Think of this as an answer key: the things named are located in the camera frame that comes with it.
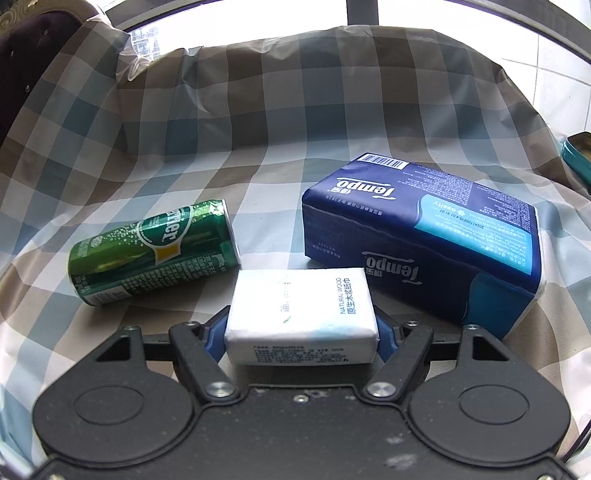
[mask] tissue package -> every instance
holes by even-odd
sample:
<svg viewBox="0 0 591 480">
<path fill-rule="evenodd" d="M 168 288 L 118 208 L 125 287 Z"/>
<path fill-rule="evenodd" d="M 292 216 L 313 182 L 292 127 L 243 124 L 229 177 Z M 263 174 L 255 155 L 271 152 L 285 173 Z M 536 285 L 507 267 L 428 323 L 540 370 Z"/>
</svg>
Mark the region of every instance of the tissue package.
<svg viewBox="0 0 591 480">
<path fill-rule="evenodd" d="M 306 255 L 503 338 L 544 287 L 535 209 L 432 168 L 365 154 L 306 190 Z"/>
<path fill-rule="evenodd" d="M 363 268 L 238 274 L 225 334 L 234 364 L 370 363 L 378 339 Z"/>
</svg>

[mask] perrier can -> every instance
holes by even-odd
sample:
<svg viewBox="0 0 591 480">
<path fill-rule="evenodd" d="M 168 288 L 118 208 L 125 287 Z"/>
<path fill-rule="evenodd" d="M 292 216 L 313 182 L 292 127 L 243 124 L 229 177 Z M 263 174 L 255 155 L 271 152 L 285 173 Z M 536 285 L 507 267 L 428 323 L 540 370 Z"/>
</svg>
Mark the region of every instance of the perrier can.
<svg viewBox="0 0 591 480">
<path fill-rule="evenodd" d="M 68 271 L 80 298 L 99 305 L 238 264 L 226 204 L 208 200 L 77 243 Z"/>
</svg>

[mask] blue tissue pack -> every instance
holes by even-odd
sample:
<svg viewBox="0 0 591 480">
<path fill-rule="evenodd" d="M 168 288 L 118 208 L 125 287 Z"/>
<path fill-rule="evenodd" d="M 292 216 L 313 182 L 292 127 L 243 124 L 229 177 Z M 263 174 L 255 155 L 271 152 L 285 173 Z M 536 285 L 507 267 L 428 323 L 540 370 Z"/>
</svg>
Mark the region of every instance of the blue tissue pack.
<svg viewBox="0 0 591 480">
<path fill-rule="evenodd" d="M 364 154 L 306 190 L 306 255 L 502 339 L 545 285 L 534 207 L 432 168 Z"/>
</svg>

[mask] chair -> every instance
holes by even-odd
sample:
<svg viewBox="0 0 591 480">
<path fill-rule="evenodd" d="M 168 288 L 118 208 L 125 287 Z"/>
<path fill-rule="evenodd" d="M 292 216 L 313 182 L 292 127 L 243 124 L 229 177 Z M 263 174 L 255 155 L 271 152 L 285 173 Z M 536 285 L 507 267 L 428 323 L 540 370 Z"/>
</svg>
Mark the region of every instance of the chair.
<svg viewBox="0 0 591 480">
<path fill-rule="evenodd" d="M 95 15 L 108 22 L 86 0 L 17 0 L 0 15 L 0 145 L 45 69 Z"/>
</svg>

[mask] round black disc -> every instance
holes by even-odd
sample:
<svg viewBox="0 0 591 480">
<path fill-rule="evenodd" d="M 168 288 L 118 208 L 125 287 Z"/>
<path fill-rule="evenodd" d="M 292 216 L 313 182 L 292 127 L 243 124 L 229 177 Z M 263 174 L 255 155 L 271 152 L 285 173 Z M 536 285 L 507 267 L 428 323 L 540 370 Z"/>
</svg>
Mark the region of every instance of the round black disc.
<svg viewBox="0 0 591 480">
<path fill-rule="evenodd" d="M 113 362 L 66 374 L 43 393 L 33 422 L 47 451 L 81 462 L 129 462 L 178 437 L 193 415 L 187 391 L 145 367 L 126 367 Z"/>
<path fill-rule="evenodd" d="M 441 450 L 475 463 L 522 462 L 555 448 L 569 411 L 550 384 L 476 374 L 453 371 L 421 385 L 409 404 L 411 423 Z"/>
</svg>

